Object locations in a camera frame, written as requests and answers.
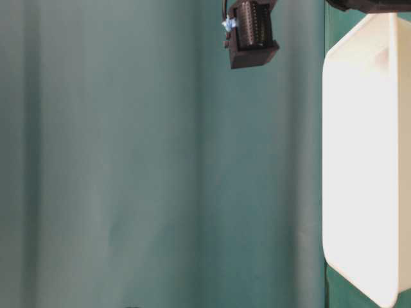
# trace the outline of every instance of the green backdrop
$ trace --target green backdrop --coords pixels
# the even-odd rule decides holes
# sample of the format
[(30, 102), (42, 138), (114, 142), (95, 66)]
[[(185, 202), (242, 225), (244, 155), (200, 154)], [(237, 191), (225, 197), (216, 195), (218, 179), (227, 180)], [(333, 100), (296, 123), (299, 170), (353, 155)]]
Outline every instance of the green backdrop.
[[(353, 10), (341, 12), (326, 4), (325, 16), (326, 51), (328, 51), (364, 18), (365, 14)], [(400, 16), (411, 20), (411, 13), (402, 13)], [(327, 297), (329, 308), (378, 308), (374, 302), (330, 267), (327, 268)], [(395, 307), (411, 307), (411, 290), (399, 295)]]

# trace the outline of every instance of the dark green wall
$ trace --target dark green wall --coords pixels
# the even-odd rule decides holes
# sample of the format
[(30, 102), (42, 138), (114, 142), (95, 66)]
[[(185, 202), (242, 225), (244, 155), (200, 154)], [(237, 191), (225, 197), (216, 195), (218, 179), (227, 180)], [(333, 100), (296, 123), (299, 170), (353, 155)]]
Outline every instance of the dark green wall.
[(322, 307), (323, 3), (278, 1), (278, 54), (232, 71), (220, 2), (201, 6), (204, 307)]
[[(326, 5), (325, 16), (326, 51), (328, 51), (364, 18), (365, 14), (352, 10), (341, 12)], [(411, 13), (402, 13), (400, 17), (411, 20)], [(327, 269), (327, 287), (329, 308), (378, 308), (374, 302), (330, 267)], [(411, 307), (411, 290), (400, 294), (395, 307)]]

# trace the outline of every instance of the black 3d-printed housing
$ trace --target black 3d-printed housing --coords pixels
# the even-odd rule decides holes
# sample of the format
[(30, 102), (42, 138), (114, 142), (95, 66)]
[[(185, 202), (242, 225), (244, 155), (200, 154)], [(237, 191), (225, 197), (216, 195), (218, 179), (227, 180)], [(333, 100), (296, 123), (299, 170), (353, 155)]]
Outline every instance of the black 3d-printed housing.
[(327, 2), (346, 11), (359, 10), (364, 13), (395, 13), (411, 11), (411, 0), (327, 0)]
[(232, 69), (264, 65), (279, 49), (272, 38), (271, 11), (277, 0), (237, 0), (229, 9), (237, 27), (228, 34)]

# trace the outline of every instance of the white plastic bin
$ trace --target white plastic bin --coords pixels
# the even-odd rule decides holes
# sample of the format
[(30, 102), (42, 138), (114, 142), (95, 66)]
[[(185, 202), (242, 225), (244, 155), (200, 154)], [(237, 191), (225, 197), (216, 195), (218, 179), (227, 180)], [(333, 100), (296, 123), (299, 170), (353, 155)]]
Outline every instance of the white plastic bin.
[(326, 56), (323, 244), (381, 307), (411, 288), (411, 23), (368, 15)]

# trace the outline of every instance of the teal fabric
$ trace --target teal fabric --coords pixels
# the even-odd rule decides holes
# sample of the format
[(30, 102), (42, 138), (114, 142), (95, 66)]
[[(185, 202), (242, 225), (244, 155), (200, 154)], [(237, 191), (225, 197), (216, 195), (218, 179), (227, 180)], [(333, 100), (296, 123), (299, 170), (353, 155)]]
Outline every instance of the teal fabric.
[(236, 71), (220, 6), (200, 7), (204, 307), (323, 307), (324, 5), (278, 1), (278, 54)]
[[(411, 13), (402, 13), (401, 18), (411, 20)], [(326, 5), (326, 51), (333, 47), (365, 14), (358, 11), (341, 12)], [(327, 266), (327, 287), (329, 308), (377, 308), (352, 284)], [(411, 290), (403, 292), (398, 298), (396, 308), (411, 307)]]
[[(328, 308), (378, 308), (372, 300), (341, 277), (331, 267), (327, 268)], [(411, 290), (398, 296), (395, 308), (411, 307)]]
[(323, 16), (232, 71), (220, 1), (3, 1), (0, 307), (323, 307)]

